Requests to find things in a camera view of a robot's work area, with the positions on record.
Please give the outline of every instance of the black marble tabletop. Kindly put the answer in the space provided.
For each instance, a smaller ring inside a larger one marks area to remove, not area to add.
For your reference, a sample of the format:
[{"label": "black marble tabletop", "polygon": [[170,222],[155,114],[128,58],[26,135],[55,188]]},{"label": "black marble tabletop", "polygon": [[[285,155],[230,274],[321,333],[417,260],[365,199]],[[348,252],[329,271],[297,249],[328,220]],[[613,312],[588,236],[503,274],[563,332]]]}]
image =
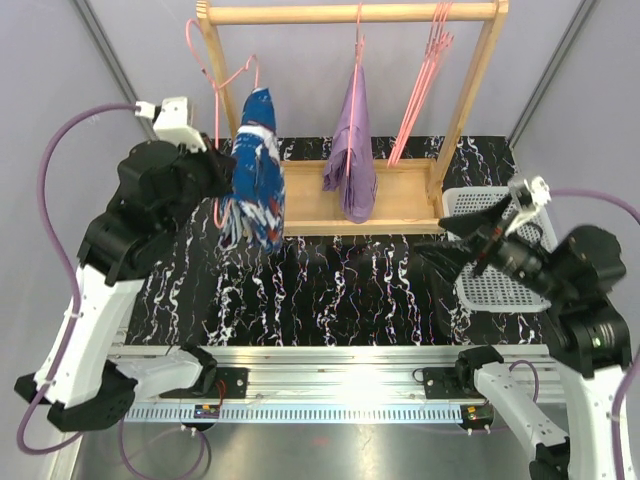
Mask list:
[{"label": "black marble tabletop", "polygon": [[[442,137],[412,137],[403,158],[435,157]],[[373,138],[386,158],[393,138]],[[282,139],[285,161],[326,159],[331,138]],[[463,137],[444,188],[506,185],[504,137]],[[137,298],[127,344],[442,345],[540,343],[532,314],[472,312],[412,245],[443,235],[289,237],[267,256],[223,252],[205,200]]]}]

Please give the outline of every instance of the wooden frame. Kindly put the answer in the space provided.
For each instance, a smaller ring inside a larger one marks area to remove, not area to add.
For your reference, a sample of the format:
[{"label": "wooden frame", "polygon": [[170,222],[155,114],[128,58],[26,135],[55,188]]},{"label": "wooden frame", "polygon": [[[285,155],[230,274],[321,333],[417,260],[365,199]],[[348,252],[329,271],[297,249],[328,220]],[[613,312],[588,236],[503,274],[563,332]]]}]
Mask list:
[{"label": "wooden frame", "polygon": [[[437,4],[363,5],[361,22],[429,22]],[[378,194],[371,219],[362,224],[344,218],[338,192],[322,191],[324,161],[283,162],[287,196],[285,235],[356,235],[386,233],[436,233],[443,215],[442,185],[456,145],[469,118],[491,54],[509,9],[508,0],[487,3],[458,3],[451,7],[448,21],[482,21],[471,65],[453,111],[438,158],[412,159],[387,169],[376,161]],[[198,0],[198,22],[202,28],[209,60],[218,83],[229,77],[218,25],[273,25],[355,23],[357,5],[214,7]],[[238,129],[238,111],[231,86],[221,92],[231,135]]]}]

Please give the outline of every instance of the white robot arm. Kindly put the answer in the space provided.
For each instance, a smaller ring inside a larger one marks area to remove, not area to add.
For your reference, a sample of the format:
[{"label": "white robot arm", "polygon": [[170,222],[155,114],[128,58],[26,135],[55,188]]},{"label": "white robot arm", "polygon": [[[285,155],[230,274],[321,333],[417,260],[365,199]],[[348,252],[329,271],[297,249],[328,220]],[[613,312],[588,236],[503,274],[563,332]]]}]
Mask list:
[{"label": "white robot arm", "polygon": [[158,107],[145,102],[137,106],[136,115],[153,121],[159,141],[136,145],[120,163],[118,191],[87,229],[76,274],[81,318],[55,377],[51,382],[46,378],[71,319],[71,304],[43,365],[15,386],[32,401],[47,384],[43,401],[51,404],[48,418],[61,431],[108,428],[134,400],[176,389],[205,394],[214,388],[217,363],[198,347],[122,365],[107,359],[116,332],[129,324],[151,268],[170,250],[178,228],[203,198],[229,191],[234,162],[191,127],[186,97],[166,99]]},{"label": "white robot arm", "polygon": [[[571,442],[517,387],[492,347],[462,352],[454,380],[504,417],[527,452],[534,480],[613,479],[620,453],[625,479],[635,479],[626,422],[620,422],[622,452],[614,452],[612,442],[614,397],[633,371],[628,326],[606,295],[626,272],[620,245],[590,225],[575,228],[553,252],[530,244],[516,230],[548,202],[549,189],[536,177],[510,181],[509,191],[493,207],[440,221],[460,241],[425,243],[416,251],[447,281],[468,263],[475,262],[476,275],[491,265],[551,302],[542,315],[543,336],[564,386]],[[507,214],[512,201],[516,209]]]}]

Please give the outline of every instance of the white plastic basket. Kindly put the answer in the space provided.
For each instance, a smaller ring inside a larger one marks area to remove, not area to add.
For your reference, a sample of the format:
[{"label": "white plastic basket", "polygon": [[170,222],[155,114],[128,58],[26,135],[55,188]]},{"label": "white plastic basket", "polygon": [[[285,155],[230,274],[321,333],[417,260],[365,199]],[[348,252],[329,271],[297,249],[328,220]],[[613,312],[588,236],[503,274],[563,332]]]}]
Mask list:
[{"label": "white plastic basket", "polygon": [[[508,193],[507,187],[451,188],[442,194],[444,215],[448,217],[482,210],[495,204]],[[514,208],[515,205],[511,203],[505,216]],[[533,222],[542,227],[544,232],[542,246],[547,250],[555,248],[557,239],[547,212],[543,209]],[[537,230],[528,225],[521,227],[518,234],[532,242],[539,236]],[[450,240],[458,239],[452,233],[448,233],[448,236]],[[480,277],[473,277],[472,270],[473,265],[467,265],[456,281],[460,301],[471,310],[535,313],[549,308],[546,300],[493,267],[487,267]]]}]

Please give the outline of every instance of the pink hanger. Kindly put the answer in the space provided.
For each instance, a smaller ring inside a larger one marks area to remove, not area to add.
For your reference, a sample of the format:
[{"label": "pink hanger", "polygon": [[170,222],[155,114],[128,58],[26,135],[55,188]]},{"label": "pink hanger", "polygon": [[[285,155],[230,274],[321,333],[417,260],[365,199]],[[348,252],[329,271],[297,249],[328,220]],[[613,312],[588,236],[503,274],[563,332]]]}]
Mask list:
[{"label": "pink hanger", "polygon": [[353,89],[351,90],[351,116],[349,117],[349,141],[347,142],[347,177],[351,171],[351,144],[353,136],[353,118],[356,108],[356,86],[358,84],[358,68],[362,65],[362,52],[364,51],[364,35],[360,37],[360,17],[362,15],[362,2],[358,5],[356,16],[356,66],[353,70]]},{"label": "pink hanger", "polygon": [[388,167],[395,166],[400,161],[402,150],[418,119],[418,115],[433,85],[433,81],[442,67],[443,54],[453,42],[453,36],[449,33],[444,33],[444,26],[452,4],[453,2],[439,3],[436,7],[433,23],[429,30],[425,58],[422,62],[418,79],[413,87],[413,92],[411,93],[400,131],[398,132],[391,155],[389,156],[389,161],[387,162]]},{"label": "pink hanger", "polygon": [[[200,65],[200,69],[202,70],[202,73],[204,74],[205,77],[207,77],[207,80],[213,87],[213,92],[215,93],[216,110],[215,110],[215,126],[214,126],[214,145],[216,149],[219,149],[220,148],[220,90],[222,90],[224,87],[226,87],[231,82],[233,82],[236,78],[238,78],[238,76],[242,72],[248,71],[249,66],[251,65],[251,60],[253,60],[256,64],[256,77],[254,80],[253,88],[254,89],[258,88],[258,84],[260,81],[260,64],[258,63],[258,57],[255,54],[251,55],[247,59],[247,62],[244,64],[244,67],[242,67],[236,73],[231,75],[231,77],[229,77],[229,79],[227,79],[227,81],[224,82],[222,85],[216,85],[216,81],[209,74],[204,62],[196,52],[195,48],[193,48],[193,43],[191,41],[192,25],[195,25],[198,28],[198,31],[200,32],[200,34],[202,35],[202,29],[200,28],[200,25],[198,24],[198,22],[195,19],[190,18],[187,21],[187,25],[185,27],[185,36],[187,37],[187,45],[189,46],[189,50],[191,50],[191,54],[196,59],[196,62],[198,62],[198,65]],[[229,214],[231,213],[231,202],[227,203],[227,208],[225,209],[224,214],[222,215],[222,221],[220,221],[220,219],[218,218],[218,210],[219,210],[218,205],[219,205],[219,201],[216,198],[213,205],[213,223],[215,224],[216,227],[222,228],[224,227],[225,223],[227,223],[227,220],[229,219]]]}]

